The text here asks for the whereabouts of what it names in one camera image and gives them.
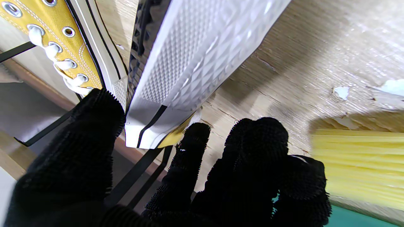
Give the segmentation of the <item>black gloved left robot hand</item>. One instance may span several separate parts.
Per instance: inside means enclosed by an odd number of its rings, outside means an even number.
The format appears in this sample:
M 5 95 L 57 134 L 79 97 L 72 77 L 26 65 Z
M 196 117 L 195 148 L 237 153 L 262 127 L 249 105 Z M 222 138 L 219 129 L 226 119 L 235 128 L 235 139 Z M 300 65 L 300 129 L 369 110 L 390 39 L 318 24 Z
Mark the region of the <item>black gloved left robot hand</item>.
M 191 195 L 211 128 L 193 123 L 176 146 L 142 214 L 108 205 L 112 151 L 125 123 L 106 89 L 93 89 L 16 182 L 5 227 L 322 227 L 332 213 L 324 164 L 288 155 L 275 118 L 243 118 L 231 129 L 205 189 Z

